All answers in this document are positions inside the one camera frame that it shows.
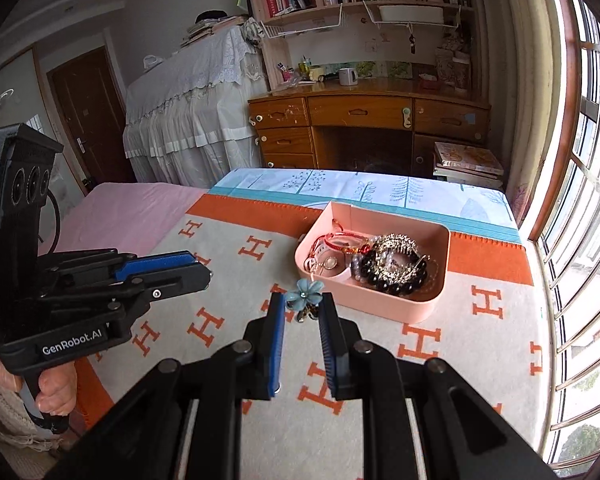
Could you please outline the left hand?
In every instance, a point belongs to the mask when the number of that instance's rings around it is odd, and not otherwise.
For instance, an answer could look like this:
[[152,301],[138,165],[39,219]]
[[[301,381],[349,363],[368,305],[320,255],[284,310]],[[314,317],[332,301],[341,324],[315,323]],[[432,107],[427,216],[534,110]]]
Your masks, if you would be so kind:
[[[23,379],[10,374],[0,361],[0,386],[12,392],[19,392]],[[78,374],[73,362],[44,370],[38,378],[40,392],[35,403],[41,413],[54,416],[67,416],[76,407]]]

